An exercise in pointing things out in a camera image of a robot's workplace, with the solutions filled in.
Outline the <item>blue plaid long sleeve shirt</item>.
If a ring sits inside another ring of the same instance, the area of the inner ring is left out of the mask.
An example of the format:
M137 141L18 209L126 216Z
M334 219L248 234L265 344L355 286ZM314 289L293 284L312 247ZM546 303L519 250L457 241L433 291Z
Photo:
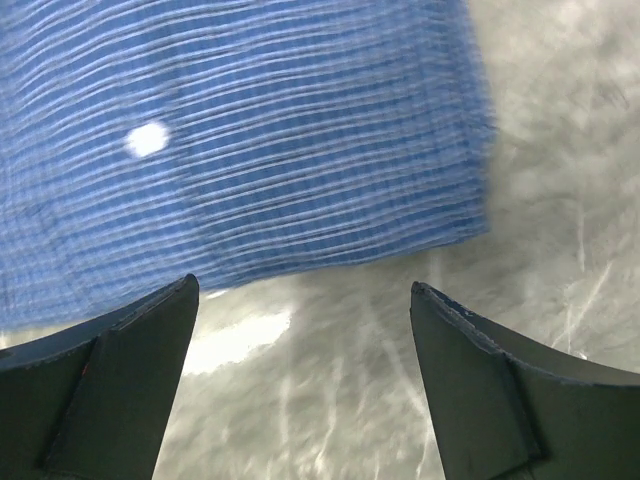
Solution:
M484 233L464 1L5 1L1 325Z

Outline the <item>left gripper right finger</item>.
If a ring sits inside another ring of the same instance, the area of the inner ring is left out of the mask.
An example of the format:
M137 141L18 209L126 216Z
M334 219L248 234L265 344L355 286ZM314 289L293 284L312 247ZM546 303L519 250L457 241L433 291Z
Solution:
M560 352L425 283L410 321L449 479L635 479L639 377Z

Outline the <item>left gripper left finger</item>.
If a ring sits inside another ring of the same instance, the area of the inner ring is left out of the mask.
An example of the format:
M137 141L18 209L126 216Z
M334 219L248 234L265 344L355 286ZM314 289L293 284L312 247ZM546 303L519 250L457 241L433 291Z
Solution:
M4 479L149 479L199 306L192 274L1 352Z

